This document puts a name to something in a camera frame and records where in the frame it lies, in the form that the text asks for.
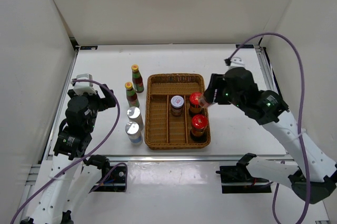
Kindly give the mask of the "white-lid sauce jar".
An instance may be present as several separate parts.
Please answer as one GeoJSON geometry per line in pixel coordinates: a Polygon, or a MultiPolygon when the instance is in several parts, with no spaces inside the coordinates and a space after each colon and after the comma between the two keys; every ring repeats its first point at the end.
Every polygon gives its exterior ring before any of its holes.
{"type": "Polygon", "coordinates": [[[171,113],[173,116],[180,116],[184,108],[184,98],[180,95],[175,95],[171,98],[171,113]]]}
{"type": "Polygon", "coordinates": [[[204,109],[207,109],[210,106],[215,105],[215,104],[216,102],[214,101],[214,99],[207,99],[205,96],[201,96],[199,98],[199,106],[204,109]]]}

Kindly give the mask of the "green sauce bottle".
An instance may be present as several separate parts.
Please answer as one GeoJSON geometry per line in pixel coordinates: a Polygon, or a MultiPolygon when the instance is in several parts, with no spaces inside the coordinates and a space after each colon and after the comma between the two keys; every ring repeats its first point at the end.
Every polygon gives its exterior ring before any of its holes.
{"type": "Polygon", "coordinates": [[[126,98],[129,104],[129,107],[139,107],[139,101],[138,101],[138,97],[137,94],[133,88],[133,85],[131,82],[126,82],[125,83],[125,89],[126,89],[126,98]]]}
{"type": "Polygon", "coordinates": [[[141,73],[139,71],[139,66],[137,64],[133,64],[131,66],[132,70],[132,82],[134,84],[134,88],[137,93],[142,93],[144,91],[144,84],[141,73]]]}

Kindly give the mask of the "red-lid sauce jar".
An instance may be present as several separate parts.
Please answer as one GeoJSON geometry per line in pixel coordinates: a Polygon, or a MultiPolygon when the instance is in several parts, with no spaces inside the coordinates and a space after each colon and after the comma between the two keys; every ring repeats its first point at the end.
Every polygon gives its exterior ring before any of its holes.
{"type": "Polygon", "coordinates": [[[190,136],[196,142],[204,142],[206,141],[205,130],[208,126],[208,120],[206,116],[202,114],[197,114],[192,117],[191,120],[191,130],[190,136]]]}
{"type": "Polygon", "coordinates": [[[189,97],[189,114],[194,116],[202,113],[202,107],[199,104],[199,99],[202,96],[200,92],[193,92],[189,97]]]}

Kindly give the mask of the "silver-capped seasoning shaker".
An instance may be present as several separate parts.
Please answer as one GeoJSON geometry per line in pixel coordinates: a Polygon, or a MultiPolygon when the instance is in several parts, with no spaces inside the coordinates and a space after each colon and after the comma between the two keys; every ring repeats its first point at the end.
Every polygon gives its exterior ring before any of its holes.
{"type": "Polygon", "coordinates": [[[127,117],[130,122],[136,122],[140,130],[144,129],[144,122],[141,114],[141,110],[138,107],[132,106],[127,110],[127,117]]]}
{"type": "Polygon", "coordinates": [[[133,145],[140,145],[143,142],[141,129],[138,123],[128,122],[125,126],[125,132],[133,145]]]}

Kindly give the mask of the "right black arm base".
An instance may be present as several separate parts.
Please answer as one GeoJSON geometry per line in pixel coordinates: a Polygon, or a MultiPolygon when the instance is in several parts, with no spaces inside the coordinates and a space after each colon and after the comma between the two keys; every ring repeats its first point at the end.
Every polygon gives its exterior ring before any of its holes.
{"type": "Polygon", "coordinates": [[[220,176],[223,194],[271,193],[272,182],[262,178],[246,178],[235,165],[222,165],[215,172],[220,176]]]}

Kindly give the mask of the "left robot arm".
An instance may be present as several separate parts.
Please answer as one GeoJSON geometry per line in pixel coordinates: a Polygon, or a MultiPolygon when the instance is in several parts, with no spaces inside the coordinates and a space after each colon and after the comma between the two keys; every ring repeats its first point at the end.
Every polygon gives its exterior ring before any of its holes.
{"type": "Polygon", "coordinates": [[[49,180],[27,202],[41,195],[34,212],[22,223],[73,223],[73,217],[95,184],[109,179],[112,168],[105,156],[86,152],[99,112],[120,105],[107,85],[74,80],[70,100],[54,146],[49,180]]]}

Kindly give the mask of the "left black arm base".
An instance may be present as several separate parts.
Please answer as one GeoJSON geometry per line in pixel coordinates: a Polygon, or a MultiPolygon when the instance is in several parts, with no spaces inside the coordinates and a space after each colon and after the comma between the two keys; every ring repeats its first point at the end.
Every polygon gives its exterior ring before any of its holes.
{"type": "Polygon", "coordinates": [[[93,188],[92,192],[126,192],[127,190],[128,167],[124,162],[120,162],[113,167],[108,167],[102,173],[102,178],[93,188]]]}

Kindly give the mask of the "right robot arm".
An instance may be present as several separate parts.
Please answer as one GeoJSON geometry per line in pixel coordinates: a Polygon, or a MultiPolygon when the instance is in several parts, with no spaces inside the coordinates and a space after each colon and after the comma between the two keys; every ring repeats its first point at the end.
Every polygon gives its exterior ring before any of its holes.
{"type": "Polygon", "coordinates": [[[329,158],[300,129],[288,105],[274,91],[259,90],[252,73],[234,67],[225,74],[213,73],[205,90],[204,103],[234,105],[271,133],[296,162],[282,165],[245,154],[236,164],[236,175],[244,182],[263,178],[280,183],[302,200],[316,204],[336,189],[336,162],[329,158]]]}

